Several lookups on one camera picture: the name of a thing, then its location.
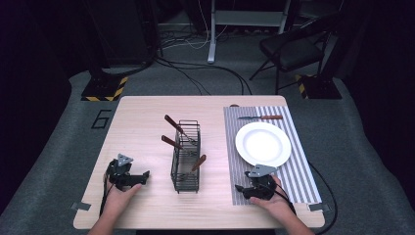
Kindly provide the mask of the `person's left hand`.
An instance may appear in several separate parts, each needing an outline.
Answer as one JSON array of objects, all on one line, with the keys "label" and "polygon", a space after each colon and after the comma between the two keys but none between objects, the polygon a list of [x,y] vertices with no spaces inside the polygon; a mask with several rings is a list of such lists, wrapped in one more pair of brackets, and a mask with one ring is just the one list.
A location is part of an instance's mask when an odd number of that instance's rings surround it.
[{"label": "person's left hand", "polygon": [[117,189],[113,184],[109,184],[102,216],[112,218],[121,216],[133,196],[141,189],[141,187],[141,184],[136,184],[126,191],[122,191]]}]

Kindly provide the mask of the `white metal stand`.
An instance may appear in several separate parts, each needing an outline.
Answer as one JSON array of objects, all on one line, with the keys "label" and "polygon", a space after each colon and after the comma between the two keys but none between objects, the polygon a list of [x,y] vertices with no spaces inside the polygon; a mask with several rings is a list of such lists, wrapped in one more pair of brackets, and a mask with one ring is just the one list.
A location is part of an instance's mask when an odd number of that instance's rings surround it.
[{"label": "white metal stand", "polygon": [[207,55],[207,62],[215,62],[216,27],[218,25],[237,25],[237,26],[267,26],[277,27],[278,33],[283,33],[286,28],[292,0],[282,0],[285,4],[282,11],[262,12],[262,11],[237,11],[237,10],[217,10],[216,0],[211,0],[210,9],[210,43]]}]

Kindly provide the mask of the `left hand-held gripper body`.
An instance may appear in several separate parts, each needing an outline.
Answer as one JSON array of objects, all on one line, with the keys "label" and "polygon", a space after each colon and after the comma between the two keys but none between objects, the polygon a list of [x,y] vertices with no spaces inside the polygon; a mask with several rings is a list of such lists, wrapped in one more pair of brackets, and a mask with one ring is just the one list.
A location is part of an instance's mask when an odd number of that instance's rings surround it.
[{"label": "left hand-held gripper body", "polygon": [[119,190],[125,187],[130,187],[131,175],[129,170],[132,167],[133,159],[123,154],[118,154],[116,159],[113,159],[108,166],[108,177],[110,182]]}]

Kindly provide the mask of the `dark cabinet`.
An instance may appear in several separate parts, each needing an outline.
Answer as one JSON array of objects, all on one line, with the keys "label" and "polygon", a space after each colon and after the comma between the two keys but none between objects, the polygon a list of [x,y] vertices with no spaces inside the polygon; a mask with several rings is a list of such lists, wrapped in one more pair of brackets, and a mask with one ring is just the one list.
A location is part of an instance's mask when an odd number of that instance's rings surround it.
[{"label": "dark cabinet", "polygon": [[86,0],[110,66],[148,64],[160,45],[156,0]]}]

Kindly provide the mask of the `short wooden-handled utensil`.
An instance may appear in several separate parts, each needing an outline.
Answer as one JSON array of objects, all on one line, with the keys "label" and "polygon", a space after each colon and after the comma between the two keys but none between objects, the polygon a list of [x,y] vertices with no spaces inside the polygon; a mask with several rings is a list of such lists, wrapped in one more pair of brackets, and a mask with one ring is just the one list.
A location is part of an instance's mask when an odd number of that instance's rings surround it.
[{"label": "short wooden-handled utensil", "polygon": [[197,159],[197,161],[194,163],[194,165],[192,166],[191,171],[184,174],[182,178],[185,179],[189,177],[191,174],[193,174],[194,172],[196,172],[196,170],[200,168],[200,166],[206,161],[206,159],[207,159],[206,155],[201,155]]}]

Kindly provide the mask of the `grey striped placemat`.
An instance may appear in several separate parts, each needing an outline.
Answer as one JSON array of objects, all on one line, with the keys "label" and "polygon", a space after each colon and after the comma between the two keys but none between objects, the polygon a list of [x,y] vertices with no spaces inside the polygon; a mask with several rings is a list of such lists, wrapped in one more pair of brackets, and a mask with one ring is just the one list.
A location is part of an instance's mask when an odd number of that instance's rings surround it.
[{"label": "grey striped placemat", "polygon": [[[274,167],[274,174],[282,181],[284,190],[293,203],[318,204],[321,197],[311,173],[307,158],[303,151],[296,127],[289,108],[286,106],[259,106],[259,107],[225,107],[223,109],[225,134],[227,142],[228,163],[232,201],[235,206],[245,205],[248,201],[239,193],[235,184],[249,187],[251,181],[245,172],[254,165],[247,163],[238,154],[235,146],[236,134],[241,127],[252,122],[267,122],[281,128],[289,137],[292,144],[292,153],[282,165]],[[237,119],[251,116],[283,116],[283,119]]]}]

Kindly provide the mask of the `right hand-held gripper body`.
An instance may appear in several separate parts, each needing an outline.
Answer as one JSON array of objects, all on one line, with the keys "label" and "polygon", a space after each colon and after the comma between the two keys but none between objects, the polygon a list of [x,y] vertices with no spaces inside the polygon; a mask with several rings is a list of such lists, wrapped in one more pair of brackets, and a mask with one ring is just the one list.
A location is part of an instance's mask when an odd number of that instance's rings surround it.
[{"label": "right hand-held gripper body", "polygon": [[270,200],[276,190],[277,184],[270,173],[273,166],[256,164],[250,171],[246,171],[246,177],[251,181],[251,187],[243,189],[243,196],[246,199],[251,197],[262,200]]}]

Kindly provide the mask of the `white plate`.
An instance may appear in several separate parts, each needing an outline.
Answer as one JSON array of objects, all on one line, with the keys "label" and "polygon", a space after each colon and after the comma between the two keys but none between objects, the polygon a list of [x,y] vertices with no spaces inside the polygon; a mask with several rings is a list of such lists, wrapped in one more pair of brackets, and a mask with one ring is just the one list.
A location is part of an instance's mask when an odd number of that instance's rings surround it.
[{"label": "white plate", "polygon": [[278,167],[291,156],[288,135],[276,125],[252,122],[239,129],[235,138],[238,154],[250,165]]}]

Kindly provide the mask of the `person's right hand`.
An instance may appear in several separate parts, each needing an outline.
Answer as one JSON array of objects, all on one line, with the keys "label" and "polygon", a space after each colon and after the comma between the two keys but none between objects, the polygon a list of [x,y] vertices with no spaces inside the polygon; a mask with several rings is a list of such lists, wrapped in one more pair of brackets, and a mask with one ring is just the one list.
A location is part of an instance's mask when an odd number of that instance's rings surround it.
[{"label": "person's right hand", "polygon": [[290,208],[286,193],[281,189],[280,179],[275,175],[273,175],[272,178],[277,184],[276,192],[273,197],[270,200],[261,200],[256,197],[250,197],[250,201],[253,204],[267,210],[269,214],[277,219],[281,224],[291,222],[296,218],[296,215]]}]

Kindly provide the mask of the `long wooden-handled utensil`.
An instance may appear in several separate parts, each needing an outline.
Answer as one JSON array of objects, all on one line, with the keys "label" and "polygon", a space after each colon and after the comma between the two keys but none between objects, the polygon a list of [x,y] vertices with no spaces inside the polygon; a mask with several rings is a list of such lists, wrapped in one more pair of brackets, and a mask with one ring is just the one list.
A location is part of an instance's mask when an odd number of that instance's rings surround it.
[{"label": "long wooden-handled utensil", "polygon": [[192,145],[197,145],[196,140],[192,139],[191,137],[189,137],[184,130],[182,129],[182,127],[176,122],[174,121],[169,115],[164,115],[164,119],[170,124],[172,125],[177,131],[179,131],[182,135],[184,135],[188,141],[192,144]]}]

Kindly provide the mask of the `black folding chair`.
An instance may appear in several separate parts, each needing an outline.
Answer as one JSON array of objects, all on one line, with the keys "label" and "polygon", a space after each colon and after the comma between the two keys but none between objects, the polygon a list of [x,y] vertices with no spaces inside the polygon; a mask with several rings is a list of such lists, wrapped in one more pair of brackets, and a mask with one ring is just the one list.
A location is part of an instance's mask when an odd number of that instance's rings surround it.
[{"label": "black folding chair", "polygon": [[325,50],[332,32],[341,20],[340,14],[315,18],[301,26],[262,39],[259,49],[265,62],[250,77],[253,80],[261,71],[276,68],[275,93],[280,90],[280,72],[294,71],[317,63],[317,78],[323,67]]}]

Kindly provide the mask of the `striped-edge black stand base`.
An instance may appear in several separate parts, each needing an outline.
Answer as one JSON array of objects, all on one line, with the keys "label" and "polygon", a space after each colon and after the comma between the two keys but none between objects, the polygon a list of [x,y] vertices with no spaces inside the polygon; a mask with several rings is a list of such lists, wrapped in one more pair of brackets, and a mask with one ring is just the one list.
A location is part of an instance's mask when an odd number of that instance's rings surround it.
[{"label": "striped-edge black stand base", "polygon": [[90,102],[116,101],[127,80],[127,77],[112,77],[106,81],[91,79],[81,93],[81,100]]},{"label": "striped-edge black stand base", "polygon": [[321,80],[316,75],[303,74],[297,74],[295,79],[303,99],[339,100],[342,98],[333,80]]}]

